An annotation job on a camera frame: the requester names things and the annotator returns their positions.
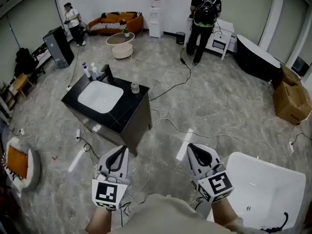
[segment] black bathtub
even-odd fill
[[[274,80],[280,72],[277,59],[241,35],[237,35],[236,59],[246,73],[265,81]]]

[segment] potted plant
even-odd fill
[[[122,32],[125,34],[125,37],[129,37],[130,36],[128,28],[123,29]]]

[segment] floor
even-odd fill
[[[110,64],[114,76],[150,87],[150,98],[185,81],[189,75],[189,70],[179,60],[182,47],[173,37],[155,39],[142,33],[132,43],[133,59],[123,60],[110,58],[111,48],[105,44],[106,39],[106,36],[86,36],[87,45],[80,48],[72,43],[75,58],[78,54],[76,70],[76,59],[64,69],[59,69],[53,60],[49,61],[45,66],[46,75],[41,75],[27,99],[19,97],[15,106],[10,129],[15,127],[17,133],[24,128],[25,136],[19,137],[36,147],[42,162],[39,186],[33,192],[22,194],[20,199],[23,218],[31,233],[85,233],[84,228],[96,208],[91,201],[91,183],[97,159],[92,153],[84,153],[74,170],[68,172],[84,144],[83,141],[77,143],[76,129],[84,128],[60,101],[66,94],[72,73],[75,72],[72,84],[83,75],[82,63],[94,62],[98,68]],[[192,77],[186,84],[151,101],[151,108],[159,110],[161,117],[172,119],[184,131],[192,129],[206,136],[228,134],[246,141],[269,143],[273,150],[264,143],[245,144],[224,136],[192,136],[190,139],[215,149],[221,158],[232,152],[242,152],[304,173],[307,185],[297,225],[285,232],[298,233],[312,199],[312,152],[307,138],[299,137],[293,154],[288,150],[288,142],[300,132],[311,135],[312,119],[292,126],[278,118],[273,107],[273,89],[243,72],[231,55],[222,61],[219,54],[205,52],[196,67],[185,53],[183,57],[190,65]],[[152,111],[152,119],[153,122],[159,119],[157,111]],[[152,193],[171,194],[194,206],[198,194],[190,184],[192,174],[188,161],[176,159],[186,135],[166,120],[156,124],[154,132],[154,146],[152,131],[147,130],[138,146],[137,158],[130,156],[128,193],[134,195],[147,181],[153,147],[150,179],[136,200],[141,202]],[[6,129],[3,142],[12,136]],[[84,136],[99,156],[114,147],[88,130]],[[120,224],[120,212],[113,213],[113,228]]]

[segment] black faucet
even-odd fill
[[[101,72],[103,72],[103,74],[97,78],[98,81],[103,81],[104,78],[107,77],[107,80],[110,84],[113,84],[115,82],[111,68],[109,67],[108,64],[105,64],[105,66],[102,68]]]

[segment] cardboard box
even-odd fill
[[[282,81],[273,94],[273,100],[276,115],[295,125],[312,112],[309,93],[301,84],[290,86]]]
[[[276,90],[282,82],[285,82],[290,86],[301,84],[299,77],[292,70],[281,63],[279,74],[272,81],[274,90]]]

